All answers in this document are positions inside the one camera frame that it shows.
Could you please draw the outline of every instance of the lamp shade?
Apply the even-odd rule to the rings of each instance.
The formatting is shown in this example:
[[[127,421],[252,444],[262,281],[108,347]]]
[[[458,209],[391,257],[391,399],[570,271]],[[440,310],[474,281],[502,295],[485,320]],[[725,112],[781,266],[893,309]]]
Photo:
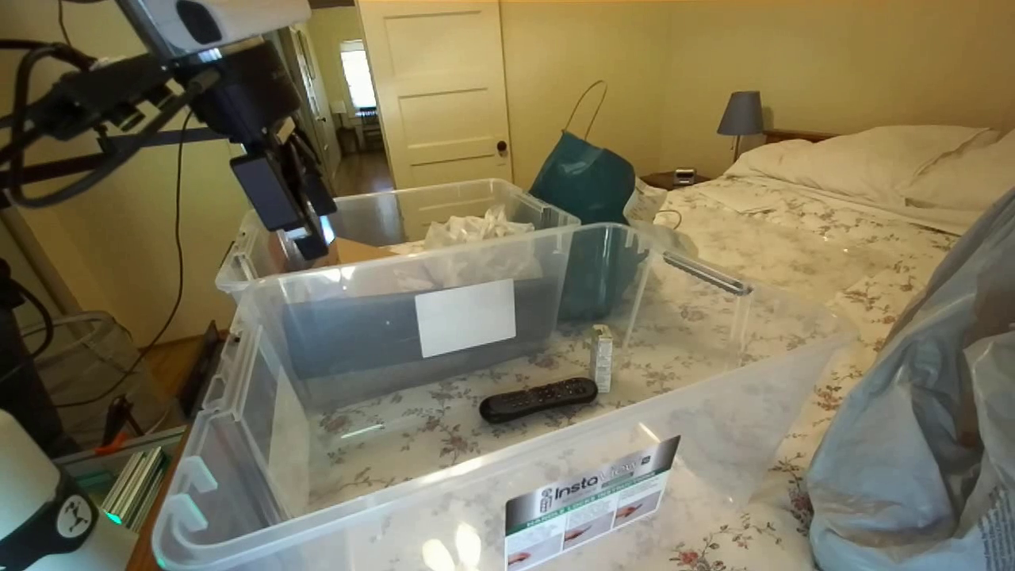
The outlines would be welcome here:
[[[726,113],[719,120],[719,135],[726,135],[726,137],[764,135],[762,91],[734,91],[726,101]]]

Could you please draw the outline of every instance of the black remote control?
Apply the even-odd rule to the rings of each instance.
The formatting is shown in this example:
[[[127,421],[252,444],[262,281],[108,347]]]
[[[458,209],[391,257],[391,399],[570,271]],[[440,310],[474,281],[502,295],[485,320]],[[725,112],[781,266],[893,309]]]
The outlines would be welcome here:
[[[530,388],[517,395],[494,395],[478,404],[478,417],[493,425],[541,412],[541,410],[561,410],[575,404],[594,404],[596,399],[596,382],[591,379],[568,379],[545,388]]]

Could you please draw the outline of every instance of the robotic arm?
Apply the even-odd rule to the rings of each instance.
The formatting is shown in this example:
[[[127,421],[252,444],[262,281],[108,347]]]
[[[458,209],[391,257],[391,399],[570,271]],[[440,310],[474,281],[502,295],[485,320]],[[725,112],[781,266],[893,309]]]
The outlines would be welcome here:
[[[150,55],[95,64],[67,46],[0,43],[29,51],[17,72],[9,144],[0,148],[0,187],[9,204],[65,204],[142,146],[195,139],[195,135],[161,135],[165,123],[190,109],[217,137],[244,146],[233,159],[262,223],[287,233],[301,259],[328,254],[333,213],[330,191],[322,180],[317,156],[299,135],[291,113],[299,99],[267,33],[311,16],[305,0],[117,0]],[[77,66],[47,95],[29,106],[29,80],[43,62]],[[27,166],[27,148],[43,137],[77,139],[99,137],[95,156]],[[27,183],[79,174],[67,187],[33,197]]]

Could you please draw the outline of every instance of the clear plastic bin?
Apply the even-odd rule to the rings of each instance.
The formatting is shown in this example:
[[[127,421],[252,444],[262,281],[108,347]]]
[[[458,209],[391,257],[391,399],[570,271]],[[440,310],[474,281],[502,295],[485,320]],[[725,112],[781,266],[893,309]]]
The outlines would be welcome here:
[[[240,344],[224,357],[156,522],[159,564],[376,571],[432,567],[443,550],[460,567],[515,567],[507,505],[545,487],[585,482],[674,439],[680,453],[663,482],[694,474],[725,503],[747,498],[812,382],[845,347],[839,318],[771,291],[730,295],[676,271],[622,226],[543,233],[530,248],[543,271],[565,266],[543,273],[560,284],[560,302],[517,300],[521,313],[550,313],[545,329],[541,320],[525,348],[497,358],[462,348],[460,370],[417,382],[396,370],[396,385],[388,385],[384,365],[365,365],[370,374],[305,368],[282,341],[287,328],[273,325],[339,271],[252,286]],[[448,257],[471,259],[458,251],[400,266],[432,263],[443,275],[448,266],[434,259]],[[478,419],[493,395],[588,379],[596,325],[617,334],[611,395],[510,425]],[[393,363],[402,370],[428,368],[417,357]],[[663,503],[656,517],[617,535],[646,556],[651,547],[674,547],[680,523]],[[588,571],[622,560],[638,567],[617,547],[603,535],[560,564]]]
[[[337,197],[337,213],[330,215],[330,230],[337,237],[348,242],[354,259],[359,257],[391,257],[400,248],[420,248],[432,226],[448,223],[452,215],[485,215],[502,213],[515,226],[565,230],[582,226],[570,213],[550,205],[527,191],[502,180],[502,177],[476,177],[432,187],[406,187],[406,191],[377,191],[359,197]],[[217,286],[225,295],[237,295],[249,284],[279,273],[308,271],[287,257],[279,237],[267,233],[257,213],[249,213],[225,263],[217,273]]]

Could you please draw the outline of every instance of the pillow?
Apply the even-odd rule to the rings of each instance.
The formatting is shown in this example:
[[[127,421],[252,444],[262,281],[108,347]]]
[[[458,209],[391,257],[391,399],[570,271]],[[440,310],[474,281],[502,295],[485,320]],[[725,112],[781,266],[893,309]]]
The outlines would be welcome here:
[[[1015,187],[1015,130],[947,156],[909,187],[914,209],[959,209],[979,215]]]
[[[979,128],[896,123],[821,144],[778,144],[747,152],[730,174],[768,174],[809,183],[865,205],[900,209],[909,187],[947,156],[976,139],[994,139]]]

